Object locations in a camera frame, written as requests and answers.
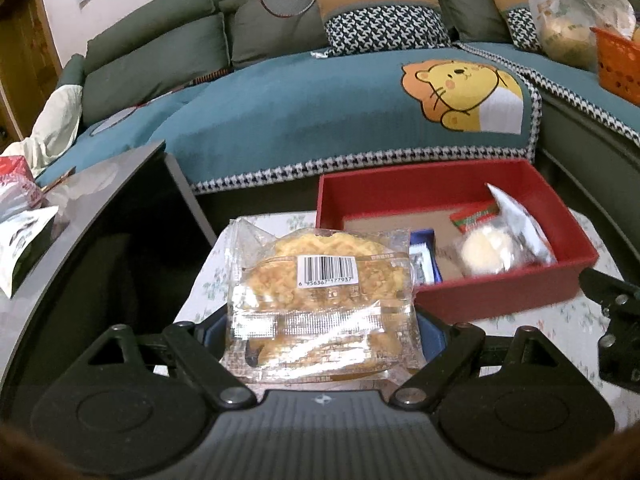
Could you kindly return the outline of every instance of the white bun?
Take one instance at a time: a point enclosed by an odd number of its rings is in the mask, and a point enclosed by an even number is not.
[[[472,274],[497,274],[509,266],[504,257],[513,254],[513,239],[494,227],[485,226],[469,233],[460,257]]]

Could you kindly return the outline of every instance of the throw pillow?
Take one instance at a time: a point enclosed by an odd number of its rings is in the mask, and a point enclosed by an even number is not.
[[[542,54],[529,0],[494,0],[494,2],[507,22],[513,46],[526,52]]]
[[[64,85],[84,85],[84,56],[73,54],[67,61],[58,79],[56,90]]]
[[[327,47],[318,4],[293,18],[276,18],[260,0],[247,0],[233,18],[231,61],[244,68],[271,57]]]
[[[214,0],[152,0],[87,42],[87,74],[216,11]]]
[[[229,72],[221,13],[174,28],[91,72],[84,83],[82,121],[91,126],[176,87]]]
[[[451,45],[438,0],[318,0],[329,56]]]
[[[439,0],[442,12],[461,41],[510,43],[511,38],[493,0]]]

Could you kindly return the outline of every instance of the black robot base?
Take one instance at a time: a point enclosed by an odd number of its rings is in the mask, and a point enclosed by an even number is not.
[[[40,399],[31,431],[85,473],[154,480],[528,478],[613,431],[608,404],[539,330],[445,330],[446,350],[388,403],[273,390],[258,404],[202,326],[118,325]],[[479,376],[486,366],[501,368]]]

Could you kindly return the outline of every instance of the small snack packet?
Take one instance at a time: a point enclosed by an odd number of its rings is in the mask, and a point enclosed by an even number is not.
[[[0,222],[0,289],[11,298],[51,244],[57,206],[23,211]]]
[[[0,156],[0,222],[42,205],[44,194],[22,155]]]
[[[441,283],[442,276],[436,263],[435,231],[412,231],[409,238],[409,255],[415,269],[415,286]]]
[[[500,207],[495,200],[481,202],[473,206],[465,207],[449,216],[453,225],[461,233],[466,233],[469,229],[478,224],[496,218],[500,214]]]
[[[534,261],[503,218],[477,225],[453,242],[465,276],[500,274]]]

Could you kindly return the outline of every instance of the red box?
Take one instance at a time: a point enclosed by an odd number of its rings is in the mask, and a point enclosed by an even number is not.
[[[578,275],[596,263],[598,253],[560,197],[525,160],[432,162],[323,175],[316,227],[341,230],[351,219],[463,208],[492,198],[485,183],[529,210],[558,262],[422,286],[416,303],[454,323],[573,298],[580,289]]]

